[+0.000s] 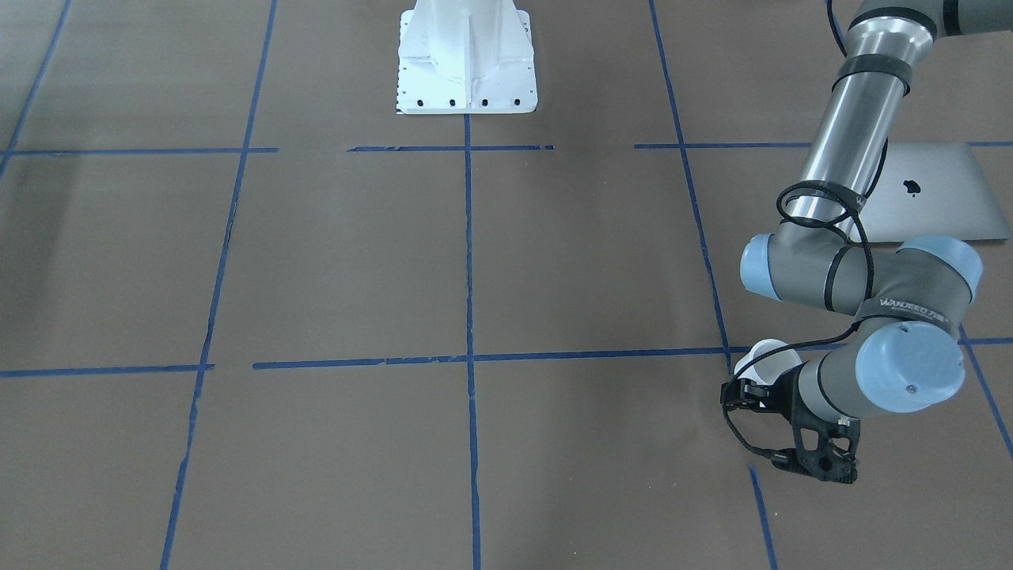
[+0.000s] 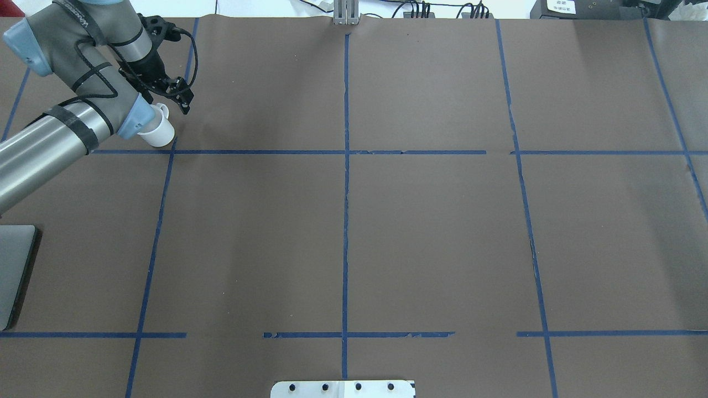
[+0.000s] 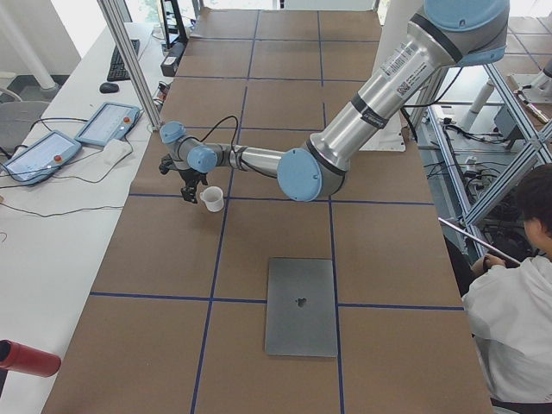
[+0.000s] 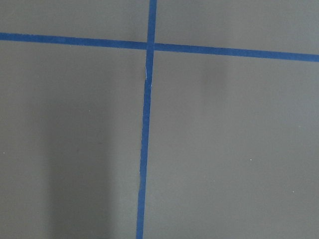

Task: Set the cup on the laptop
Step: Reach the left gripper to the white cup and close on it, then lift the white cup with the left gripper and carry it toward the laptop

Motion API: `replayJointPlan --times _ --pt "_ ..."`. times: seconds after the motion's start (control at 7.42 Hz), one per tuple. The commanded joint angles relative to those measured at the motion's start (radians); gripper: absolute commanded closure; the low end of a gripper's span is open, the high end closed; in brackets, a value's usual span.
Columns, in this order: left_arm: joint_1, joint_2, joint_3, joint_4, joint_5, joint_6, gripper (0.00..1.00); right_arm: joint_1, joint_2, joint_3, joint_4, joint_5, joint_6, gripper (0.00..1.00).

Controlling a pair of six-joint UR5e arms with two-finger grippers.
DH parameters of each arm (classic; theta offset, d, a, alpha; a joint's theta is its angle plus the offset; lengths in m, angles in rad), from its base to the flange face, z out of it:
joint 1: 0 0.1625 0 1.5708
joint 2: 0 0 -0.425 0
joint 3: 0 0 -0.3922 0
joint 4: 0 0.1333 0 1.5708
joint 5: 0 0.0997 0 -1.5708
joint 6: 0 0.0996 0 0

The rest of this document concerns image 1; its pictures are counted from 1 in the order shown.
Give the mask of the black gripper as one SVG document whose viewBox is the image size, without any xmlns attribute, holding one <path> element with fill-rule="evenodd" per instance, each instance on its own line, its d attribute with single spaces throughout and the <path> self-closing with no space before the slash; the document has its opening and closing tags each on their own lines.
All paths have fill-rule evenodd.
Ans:
<svg viewBox="0 0 1013 570">
<path fill-rule="evenodd" d="M 785 370 L 771 385 L 748 378 L 732 378 L 721 386 L 721 411 L 774 412 L 784 419 L 795 414 L 795 393 L 802 367 Z"/>
</svg>

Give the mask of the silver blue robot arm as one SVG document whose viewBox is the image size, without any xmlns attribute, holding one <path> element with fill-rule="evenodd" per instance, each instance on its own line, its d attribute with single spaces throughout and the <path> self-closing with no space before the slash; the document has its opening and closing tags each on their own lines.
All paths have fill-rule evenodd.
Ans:
<svg viewBox="0 0 1013 570">
<path fill-rule="evenodd" d="M 972 305 L 983 263 L 972 246 L 928 235 L 876 255 L 859 215 L 914 68 L 945 37 L 1011 29 L 1009 1 L 865 1 L 843 37 L 845 61 L 797 183 L 778 195 L 782 223 L 757 235 L 739 263 L 756 295 L 853 318 L 854 342 L 775 378 L 742 361 L 721 390 L 724 410 L 807 412 L 853 425 L 925 410 L 953 397 L 966 372 L 958 327 Z"/>
</svg>

